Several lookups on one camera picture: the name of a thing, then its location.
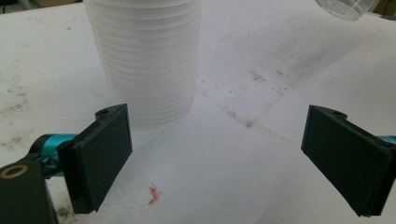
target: translucent plastic cup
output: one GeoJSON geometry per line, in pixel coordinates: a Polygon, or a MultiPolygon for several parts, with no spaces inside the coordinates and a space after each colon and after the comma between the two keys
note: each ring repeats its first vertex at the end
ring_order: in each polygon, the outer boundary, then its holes
{"type": "Polygon", "coordinates": [[[191,108],[200,0],[84,0],[114,104],[156,127],[191,108]]]}
{"type": "Polygon", "coordinates": [[[357,21],[379,0],[316,0],[330,14],[346,21],[357,21]]]}

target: white table surface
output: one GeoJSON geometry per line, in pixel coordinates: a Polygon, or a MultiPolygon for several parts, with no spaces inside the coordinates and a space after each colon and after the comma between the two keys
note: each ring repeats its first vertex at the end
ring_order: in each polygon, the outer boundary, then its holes
{"type": "MultiPolygon", "coordinates": [[[[83,4],[1,15],[0,32],[4,166],[41,134],[81,132],[111,103],[83,4]]],[[[357,217],[300,147],[308,105],[396,134],[395,46],[395,22],[341,21],[314,0],[203,0],[191,112],[132,127],[134,152],[98,213],[73,215],[53,177],[54,206],[70,211],[60,221],[394,224],[396,187],[381,217],[357,217]]]]}

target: plastic cup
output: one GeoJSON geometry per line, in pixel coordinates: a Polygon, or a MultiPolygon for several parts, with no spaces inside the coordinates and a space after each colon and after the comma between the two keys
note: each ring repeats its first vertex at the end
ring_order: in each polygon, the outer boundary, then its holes
{"type": "Polygon", "coordinates": [[[379,0],[316,0],[330,14],[346,21],[357,21],[379,0]]]}
{"type": "Polygon", "coordinates": [[[191,108],[200,0],[84,0],[113,104],[156,127],[191,108]]]}

